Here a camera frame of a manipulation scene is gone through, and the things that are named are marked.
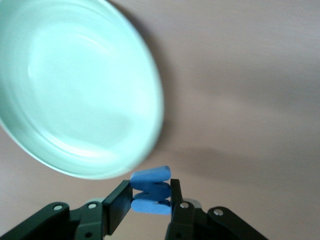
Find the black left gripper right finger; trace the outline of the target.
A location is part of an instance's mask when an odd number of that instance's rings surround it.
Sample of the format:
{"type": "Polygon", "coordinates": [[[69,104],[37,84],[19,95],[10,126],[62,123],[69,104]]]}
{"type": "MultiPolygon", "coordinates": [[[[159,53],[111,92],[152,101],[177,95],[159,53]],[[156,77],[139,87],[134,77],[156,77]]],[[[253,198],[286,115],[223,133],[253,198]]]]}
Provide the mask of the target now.
{"type": "Polygon", "coordinates": [[[178,179],[170,180],[171,221],[166,240],[265,240],[266,237],[223,206],[204,212],[194,199],[183,198],[178,179]]]}

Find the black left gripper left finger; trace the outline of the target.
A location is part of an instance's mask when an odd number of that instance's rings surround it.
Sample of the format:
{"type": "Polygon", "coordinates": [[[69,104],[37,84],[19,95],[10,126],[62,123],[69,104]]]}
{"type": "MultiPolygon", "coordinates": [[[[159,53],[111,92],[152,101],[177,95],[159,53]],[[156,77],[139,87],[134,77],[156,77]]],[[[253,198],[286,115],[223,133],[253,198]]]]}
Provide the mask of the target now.
{"type": "Polygon", "coordinates": [[[122,181],[105,199],[71,210],[53,202],[2,235],[2,240],[102,240],[111,236],[131,208],[133,190],[122,181]]]}

